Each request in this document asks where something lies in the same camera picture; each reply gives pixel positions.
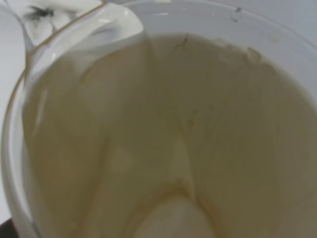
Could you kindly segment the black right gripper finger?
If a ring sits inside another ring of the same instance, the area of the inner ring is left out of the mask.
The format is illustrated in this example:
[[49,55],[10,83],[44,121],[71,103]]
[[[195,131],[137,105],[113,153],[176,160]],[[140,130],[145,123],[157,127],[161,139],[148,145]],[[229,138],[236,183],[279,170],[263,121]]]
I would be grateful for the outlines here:
[[0,238],[17,238],[17,231],[12,219],[8,219],[0,225]]

